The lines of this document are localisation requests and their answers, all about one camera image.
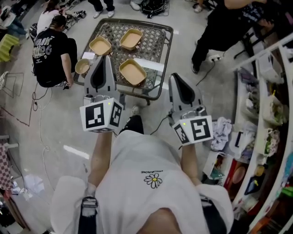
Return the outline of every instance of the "checkered cloth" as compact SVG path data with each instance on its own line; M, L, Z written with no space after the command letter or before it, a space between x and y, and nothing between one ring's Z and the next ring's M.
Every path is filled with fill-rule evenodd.
M4 145L0 145L0 188L10 190L13 188L10 180L10 168Z

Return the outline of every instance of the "metal table frame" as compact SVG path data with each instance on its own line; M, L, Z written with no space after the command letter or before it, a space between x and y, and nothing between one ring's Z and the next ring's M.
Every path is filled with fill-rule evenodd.
M129 20L129 19L102 19L97 27L95 28L95 30L93 31L91 37L89 38L87 45L83 51L82 54L84 54L88 49L89 49L89 43L93 40L93 35L100 30L100 28L102 27L102 25L104 23L123 23L123 24L129 24L129 25L133 25L133 26L141 26L141 27L149 27L149 28L156 28L156 29L161 29L164 30L165 32L169 32L170 36L169 38L167 37L167 35L165 36L165 41L164 41L164 45L167 45L167 52L166 52L166 57L165 57L165 62L164 62L164 69L162 72L162 79L160 84L155 85L152 89L148 90L148 92L142 93L141 95L130 92L130 91L124 91L124 90L118 90L119 92L121 92L122 95L129 95L129 96L135 96L135 97L139 97L139 98L143 98L146 99L148 105L150 103L150 101L154 101L157 100L159 98L159 96L162 93L162 87L163 87L163 82L164 82L164 77L166 74L166 68L167 68L167 63L168 63L168 58L169 58L169 53L170 53L170 49L171 49L171 43L172 43L172 38L173 38L173 28L169 27L169 26L165 26L165 25L161 25L161 24L156 24L156 23L151 23L151 22L145 22L145 21L138 21L138 20ZM78 81L79 78L79 74L75 73L74 74L74 82L78 85L84 85L84 83L79 82ZM156 97L150 97L147 96L146 94L149 93L150 91L154 90L155 88L159 87L159 91L158 91L158 95Z

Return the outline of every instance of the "hair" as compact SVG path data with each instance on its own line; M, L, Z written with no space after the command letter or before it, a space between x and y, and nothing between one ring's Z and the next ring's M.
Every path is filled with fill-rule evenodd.
M55 16L50 24L50 27L59 28L66 25L65 16Z
M47 7L46 7L46 10L44 11L44 13L56 10L56 6L58 3L59 3L59 0L50 0L47 3Z

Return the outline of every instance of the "white cube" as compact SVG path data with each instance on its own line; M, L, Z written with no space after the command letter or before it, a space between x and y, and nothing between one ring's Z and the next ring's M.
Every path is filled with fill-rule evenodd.
M84 131L104 133L119 127L123 106L114 98L80 107Z
M172 128L183 146L213 139L211 116L180 119Z

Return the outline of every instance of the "power strip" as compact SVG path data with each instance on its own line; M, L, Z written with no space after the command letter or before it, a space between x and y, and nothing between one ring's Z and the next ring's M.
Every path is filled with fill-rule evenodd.
M216 62L216 61L220 61L220 60L222 60L222 56L221 55L218 55L218 54L215 54L215 55L212 55L212 56L210 56L209 58L208 58L208 60L210 61L210 62Z

